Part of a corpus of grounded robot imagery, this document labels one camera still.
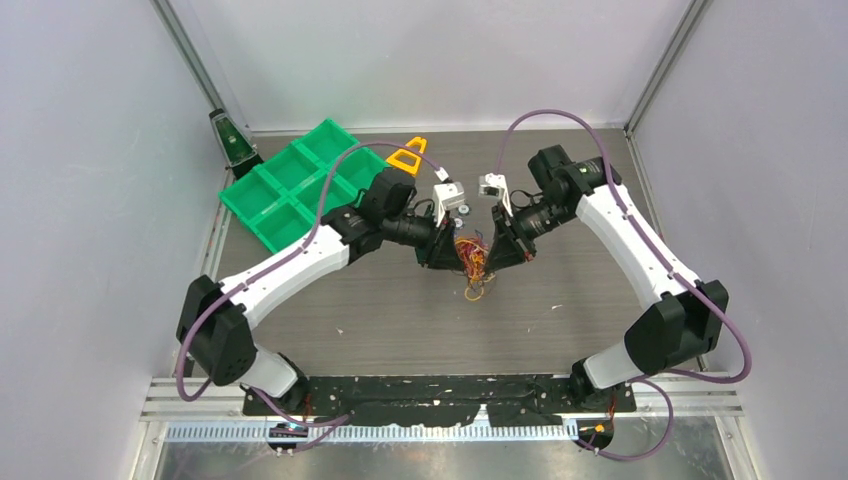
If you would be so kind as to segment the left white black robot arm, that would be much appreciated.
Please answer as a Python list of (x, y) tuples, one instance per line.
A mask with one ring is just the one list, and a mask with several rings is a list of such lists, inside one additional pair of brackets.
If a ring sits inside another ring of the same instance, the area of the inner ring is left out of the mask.
[(265, 261), (222, 281), (207, 275), (194, 279), (176, 330), (177, 378), (184, 378), (186, 360), (192, 358), (208, 384), (259, 389), (280, 412), (298, 412), (307, 398), (304, 374), (284, 355), (258, 345), (253, 330), (294, 294), (386, 241), (414, 248), (426, 268), (459, 269), (450, 213), (464, 204), (465, 192), (445, 170), (438, 173), (428, 200), (432, 207), (423, 214), (410, 204), (413, 177), (386, 168), (356, 200), (323, 214), (300, 240)]

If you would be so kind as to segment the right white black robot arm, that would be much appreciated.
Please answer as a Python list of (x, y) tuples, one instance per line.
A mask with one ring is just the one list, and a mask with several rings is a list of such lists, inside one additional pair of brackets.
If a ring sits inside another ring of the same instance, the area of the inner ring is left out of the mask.
[(497, 200), (485, 272), (533, 260), (537, 238), (577, 219), (607, 248), (643, 309), (620, 342), (573, 364), (567, 391), (577, 406), (596, 410), (624, 382), (668, 371), (717, 346), (726, 288), (702, 281), (673, 255), (614, 169), (600, 157), (573, 162), (560, 146), (540, 150), (528, 168), (539, 192), (524, 207), (513, 205), (504, 175), (479, 179), (480, 196)]

